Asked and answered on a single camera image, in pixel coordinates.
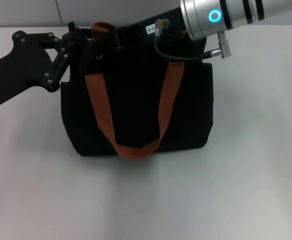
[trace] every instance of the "orange strap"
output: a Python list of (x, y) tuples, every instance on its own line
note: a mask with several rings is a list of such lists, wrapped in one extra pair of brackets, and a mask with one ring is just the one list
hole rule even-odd
[(117, 29), (117, 27), (107, 22), (96, 22), (91, 26), (91, 36), (95, 41), (102, 40), (107, 37), (108, 31), (112, 29)]
[(159, 101), (159, 138), (143, 147), (122, 146), (116, 143), (104, 74), (97, 73), (85, 76), (98, 127), (122, 158), (128, 160), (145, 158), (151, 155), (159, 146), (172, 116), (174, 101), (184, 75), (184, 67), (184, 62), (170, 62), (168, 64)]

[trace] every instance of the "white surface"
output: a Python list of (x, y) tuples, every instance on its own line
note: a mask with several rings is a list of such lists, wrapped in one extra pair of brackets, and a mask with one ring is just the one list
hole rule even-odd
[(263, 21), (259, 21), (256, 24), (263, 25), (292, 25), (292, 11), (286, 12), (277, 16), (269, 17)]
[[(0, 28), (0, 57), (17, 29)], [(211, 60), (214, 126), (202, 149), (137, 163), (80, 157), (59, 92), (1, 105), (0, 240), (292, 240), (292, 26), (227, 36), (232, 57)]]
[(0, 27), (59, 24), (55, 0), (0, 0)]

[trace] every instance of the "white label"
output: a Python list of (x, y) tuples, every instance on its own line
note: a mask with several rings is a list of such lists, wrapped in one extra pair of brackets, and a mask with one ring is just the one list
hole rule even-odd
[(146, 27), (147, 34), (153, 34), (156, 31), (155, 23)]

